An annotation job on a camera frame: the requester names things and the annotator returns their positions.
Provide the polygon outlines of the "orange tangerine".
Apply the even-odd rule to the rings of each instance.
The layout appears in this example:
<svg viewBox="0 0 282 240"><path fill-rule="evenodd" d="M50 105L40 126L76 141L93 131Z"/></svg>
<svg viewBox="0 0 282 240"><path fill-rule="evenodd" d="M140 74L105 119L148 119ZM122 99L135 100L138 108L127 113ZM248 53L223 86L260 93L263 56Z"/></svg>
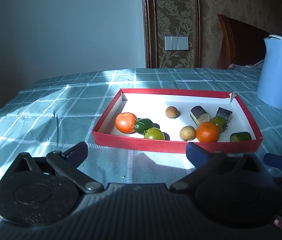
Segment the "orange tangerine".
<svg viewBox="0 0 282 240"><path fill-rule="evenodd" d="M135 132L134 125L137 122L137 117L130 112L120 113L115 119L115 126L118 131L125 134Z"/></svg>
<svg viewBox="0 0 282 240"><path fill-rule="evenodd" d="M219 129L212 122L203 122L197 128L196 137L199 142L217 142Z"/></svg>

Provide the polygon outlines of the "tan longan front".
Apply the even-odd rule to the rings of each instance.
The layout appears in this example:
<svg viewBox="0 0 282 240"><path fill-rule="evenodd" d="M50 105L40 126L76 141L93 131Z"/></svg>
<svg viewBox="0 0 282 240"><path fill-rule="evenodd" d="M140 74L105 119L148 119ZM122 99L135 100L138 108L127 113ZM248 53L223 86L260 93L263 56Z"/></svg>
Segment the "tan longan front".
<svg viewBox="0 0 282 240"><path fill-rule="evenodd" d="M179 136L183 141L190 141L196 138L196 130L192 126L185 126L180 130Z"/></svg>

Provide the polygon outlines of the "tan longan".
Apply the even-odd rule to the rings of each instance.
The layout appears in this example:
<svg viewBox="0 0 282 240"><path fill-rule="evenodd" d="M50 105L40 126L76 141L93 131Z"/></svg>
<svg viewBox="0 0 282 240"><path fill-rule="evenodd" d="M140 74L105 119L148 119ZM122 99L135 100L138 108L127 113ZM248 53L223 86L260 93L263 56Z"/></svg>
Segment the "tan longan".
<svg viewBox="0 0 282 240"><path fill-rule="evenodd" d="M192 126L185 126L180 130L179 136L183 141L190 141L196 138L196 130Z"/></svg>
<svg viewBox="0 0 282 240"><path fill-rule="evenodd" d="M174 106L167 107L165 113L166 113L166 116L170 119L175 119L179 116L179 111Z"/></svg>

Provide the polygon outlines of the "dark green tomato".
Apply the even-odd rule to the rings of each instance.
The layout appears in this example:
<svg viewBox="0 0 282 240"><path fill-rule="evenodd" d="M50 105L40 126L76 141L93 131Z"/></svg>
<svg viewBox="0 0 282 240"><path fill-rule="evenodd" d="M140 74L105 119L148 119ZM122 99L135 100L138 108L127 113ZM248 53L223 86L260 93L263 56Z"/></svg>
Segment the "dark green tomato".
<svg viewBox="0 0 282 240"><path fill-rule="evenodd" d="M211 118L210 122L212 122L213 124L215 124L218 127L220 133L222 133L227 127L226 120L221 116L215 116Z"/></svg>

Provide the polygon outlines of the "green cucumber chunk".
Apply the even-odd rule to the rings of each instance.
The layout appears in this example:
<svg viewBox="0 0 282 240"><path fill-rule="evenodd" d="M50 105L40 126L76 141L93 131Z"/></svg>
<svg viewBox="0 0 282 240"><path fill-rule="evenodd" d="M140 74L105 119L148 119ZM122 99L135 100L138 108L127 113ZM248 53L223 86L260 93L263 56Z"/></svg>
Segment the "green cucumber chunk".
<svg viewBox="0 0 282 240"><path fill-rule="evenodd" d="M251 141L252 137L249 132L236 132L230 135L230 142Z"/></svg>

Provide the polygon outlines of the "light green tomato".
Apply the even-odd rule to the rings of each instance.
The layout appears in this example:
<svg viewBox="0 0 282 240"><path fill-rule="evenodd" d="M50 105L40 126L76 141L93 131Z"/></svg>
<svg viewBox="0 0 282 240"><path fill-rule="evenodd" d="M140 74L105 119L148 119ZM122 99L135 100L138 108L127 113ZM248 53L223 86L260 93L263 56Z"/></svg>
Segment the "light green tomato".
<svg viewBox="0 0 282 240"><path fill-rule="evenodd" d="M152 127L145 132L144 138L152 140L165 140L165 135L160 129Z"/></svg>

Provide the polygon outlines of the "tan longan back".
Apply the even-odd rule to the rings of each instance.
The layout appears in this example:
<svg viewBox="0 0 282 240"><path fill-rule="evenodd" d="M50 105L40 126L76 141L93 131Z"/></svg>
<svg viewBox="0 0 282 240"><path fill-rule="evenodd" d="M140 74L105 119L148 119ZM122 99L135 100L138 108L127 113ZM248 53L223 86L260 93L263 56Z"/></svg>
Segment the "tan longan back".
<svg viewBox="0 0 282 240"><path fill-rule="evenodd" d="M174 106L167 107L165 113L166 113L166 116L170 119L175 119L179 116L179 111Z"/></svg>

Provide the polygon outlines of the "green pointed cucumber end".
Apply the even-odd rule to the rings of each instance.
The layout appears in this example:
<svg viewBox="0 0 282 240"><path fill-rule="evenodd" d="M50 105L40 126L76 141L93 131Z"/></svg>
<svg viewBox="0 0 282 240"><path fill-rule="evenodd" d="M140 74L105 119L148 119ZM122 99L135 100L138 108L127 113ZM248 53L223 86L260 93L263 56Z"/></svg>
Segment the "green pointed cucumber end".
<svg viewBox="0 0 282 240"><path fill-rule="evenodd" d="M153 122L148 118L138 119L134 124L134 130L142 135L144 135L148 129L153 127L154 127Z"/></svg>

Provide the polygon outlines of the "teal plaid tablecloth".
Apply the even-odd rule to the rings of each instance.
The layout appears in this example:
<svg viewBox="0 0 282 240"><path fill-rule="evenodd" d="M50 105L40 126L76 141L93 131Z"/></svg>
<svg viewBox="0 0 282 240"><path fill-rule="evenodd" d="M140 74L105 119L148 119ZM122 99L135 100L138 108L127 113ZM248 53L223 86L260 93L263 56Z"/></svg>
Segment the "teal plaid tablecloth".
<svg viewBox="0 0 282 240"><path fill-rule="evenodd" d="M257 151L282 155L282 110L256 97L258 70L203 68L122 69L51 77L20 91L0 109L0 180L21 152L42 157L88 145L80 170L102 184L172 184L193 171L183 154L99 146L92 130L122 88L169 88L236 92L254 117L263 140Z"/></svg>

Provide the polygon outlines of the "red shallow cardboard tray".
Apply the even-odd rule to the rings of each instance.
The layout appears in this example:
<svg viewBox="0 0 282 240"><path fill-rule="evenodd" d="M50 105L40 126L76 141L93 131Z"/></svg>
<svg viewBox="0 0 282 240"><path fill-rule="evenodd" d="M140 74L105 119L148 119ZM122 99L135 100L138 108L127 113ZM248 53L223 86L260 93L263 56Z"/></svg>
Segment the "red shallow cardboard tray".
<svg viewBox="0 0 282 240"><path fill-rule="evenodd" d="M185 153L187 143L179 133L185 126L195 127L190 117L194 106L202 106L214 117L218 108L232 111L231 121L217 142L201 142L199 146L209 152L223 153L256 152L263 140L253 116L237 94L212 90L184 90L159 88L122 88L110 102L93 128L93 137L98 145L138 151ZM179 116L170 119L166 109L174 106ZM124 134L117 130L118 114L130 112L138 118L148 118L167 136L165 140L147 140L139 133ZM230 135L249 132L251 141L230 142Z"/></svg>

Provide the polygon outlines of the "light blue electric kettle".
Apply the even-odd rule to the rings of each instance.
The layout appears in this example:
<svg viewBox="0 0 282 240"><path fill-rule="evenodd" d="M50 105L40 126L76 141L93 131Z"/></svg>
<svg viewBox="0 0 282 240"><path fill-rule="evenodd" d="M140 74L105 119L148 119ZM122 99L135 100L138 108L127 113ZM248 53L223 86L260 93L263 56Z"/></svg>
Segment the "light blue electric kettle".
<svg viewBox="0 0 282 240"><path fill-rule="evenodd" d="M282 109L282 36L264 38L266 54L256 96L264 103Z"/></svg>

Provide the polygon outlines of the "colourful bedding pile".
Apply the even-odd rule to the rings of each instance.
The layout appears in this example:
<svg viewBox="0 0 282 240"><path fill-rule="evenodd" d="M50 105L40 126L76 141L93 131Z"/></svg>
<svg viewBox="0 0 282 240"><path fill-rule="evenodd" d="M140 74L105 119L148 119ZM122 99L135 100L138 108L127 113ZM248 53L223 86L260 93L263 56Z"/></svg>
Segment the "colourful bedding pile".
<svg viewBox="0 0 282 240"><path fill-rule="evenodd" d="M246 64L244 66L237 64L230 64L228 70L242 70L242 71L261 71L264 60L258 61L256 64Z"/></svg>

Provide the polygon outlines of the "white wall switch panel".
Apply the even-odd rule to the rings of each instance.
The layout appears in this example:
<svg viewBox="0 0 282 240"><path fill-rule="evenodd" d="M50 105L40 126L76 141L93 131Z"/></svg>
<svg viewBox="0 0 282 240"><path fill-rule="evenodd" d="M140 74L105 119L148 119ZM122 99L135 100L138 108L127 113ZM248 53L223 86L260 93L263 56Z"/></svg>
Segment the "white wall switch panel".
<svg viewBox="0 0 282 240"><path fill-rule="evenodd" d="M165 36L165 50L189 50L189 38L182 36Z"/></svg>

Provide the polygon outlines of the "ornate wallpaper panel frame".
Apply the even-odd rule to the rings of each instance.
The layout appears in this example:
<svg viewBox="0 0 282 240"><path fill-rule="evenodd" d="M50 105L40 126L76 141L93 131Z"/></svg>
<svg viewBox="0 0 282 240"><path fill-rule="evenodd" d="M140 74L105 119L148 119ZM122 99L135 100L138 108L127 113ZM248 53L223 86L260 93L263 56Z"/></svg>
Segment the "ornate wallpaper panel frame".
<svg viewBox="0 0 282 240"><path fill-rule="evenodd" d="M199 0L142 0L146 68L198 68ZM187 37L188 50L166 50L165 37Z"/></svg>

